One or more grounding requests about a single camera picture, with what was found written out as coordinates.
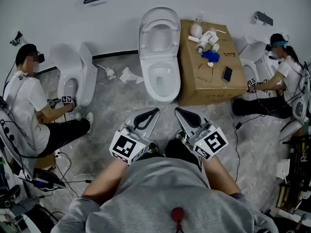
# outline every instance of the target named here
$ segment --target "white t-shirt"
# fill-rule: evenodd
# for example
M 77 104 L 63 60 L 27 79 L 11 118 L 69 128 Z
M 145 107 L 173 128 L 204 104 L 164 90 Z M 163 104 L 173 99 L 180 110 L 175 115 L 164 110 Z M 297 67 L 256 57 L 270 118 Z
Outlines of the white t-shirt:
M 20 74 L 24 73 L 17 71 L 6 86 L 4 100 L 9 94 L 14 79 Z M 47 126 L 39 124 L 35 110 L 40 111 L 47 105 L 47 99 L 40 81 L 29 77 L 21 85 L 11 110 L 16 124 L 26 132 L 26 140 L 37 154 L 40 154 L 47 146 L 50 130 Z
M 285 77 L 284 82 L 286 90 L 284 91 L 284 99 L 290 105 L 295 100 L 291 98 L 295 95 L 298 88 L 302 68 L 292 60 L 291 56 L 287 56 L 286 59 L 278 66 L 277 71 L 282 73 Z

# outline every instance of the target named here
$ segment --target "security camera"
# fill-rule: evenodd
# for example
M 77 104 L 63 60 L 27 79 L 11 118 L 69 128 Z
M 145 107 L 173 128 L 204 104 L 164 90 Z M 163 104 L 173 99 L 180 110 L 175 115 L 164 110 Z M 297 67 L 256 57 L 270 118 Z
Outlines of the security camera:
M 20 31 L 17 31 L 14 35 L 14 39 L 10 41 L 10 44 L 12 44 L 14 47 L 18 46 L 19 44 L 25 45 L 27 43 Z

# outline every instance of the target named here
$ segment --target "toilet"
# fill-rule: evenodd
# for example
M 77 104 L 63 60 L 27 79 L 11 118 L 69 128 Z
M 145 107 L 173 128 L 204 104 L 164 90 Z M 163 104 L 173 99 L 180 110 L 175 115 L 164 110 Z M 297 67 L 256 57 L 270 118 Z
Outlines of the toilet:
M 254 78 L 257 83 L 266 82 L 274 76 L 278 61 L 265 51 L 267 43 L 243 36 L 235 44 L 247 81 Z
M 140 65 L 146 89 L 156 101 L 172 102 L 179 93 L 179 37 L 180 19 L 170 8 L 153 8 L 140 21 Z
M 60 70 L 58 98 L 76 97 L 78 107 L 87 107 L 93 99 L 97 68 L 92 64 L 92 55 L 86 45 L 54 44 L 50 55 Z

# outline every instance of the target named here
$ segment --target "sneaker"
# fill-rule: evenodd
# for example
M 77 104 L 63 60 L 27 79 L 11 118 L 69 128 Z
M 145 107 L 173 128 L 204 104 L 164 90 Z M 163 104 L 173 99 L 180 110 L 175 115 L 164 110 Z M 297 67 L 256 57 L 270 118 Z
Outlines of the sneaker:
M 149 153 L 159 153 L 159 148 L 155 141 L 151 141 L 148 146 L 148 152 Z
M 186 139 L 186 132 L 184 132 L 183 130 L 178 131 L 175 136 L 175 139 L 178 139 L 183 143 Z
M 90 124 L 90 127 L 89 127 L 89 130 L 87 132 L 87 134 L 91 131 L 92 129 L 92 125 L 93 125 L 93 122 L 94 122 L 94 114 L 93 112 L 89 112 L 86 116 L 86 120 L 88 120 L 89 124 Z
M 76 119 L 77 119 L 78 121 L 80 121 L 80 120 L 82 119 L 82 115 L 81 115 L 80 112 L 77 112 L 77 113 L 76 113 Z

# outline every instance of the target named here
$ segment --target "crumpled paper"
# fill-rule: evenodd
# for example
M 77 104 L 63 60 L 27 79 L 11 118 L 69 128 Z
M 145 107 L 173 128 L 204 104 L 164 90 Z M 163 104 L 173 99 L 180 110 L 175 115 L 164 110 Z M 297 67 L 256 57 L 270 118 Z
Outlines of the crumpled paper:
M 144 81 L 143 77 L 132 73 L 128 67 L 126 67 L 122 71 L 122 75 L 120 76 L 120 79 L 123 83 L 126 83 L 126 81 L 135 81 L 136 80 L 136 84 L 139 84 L 139 83 Z

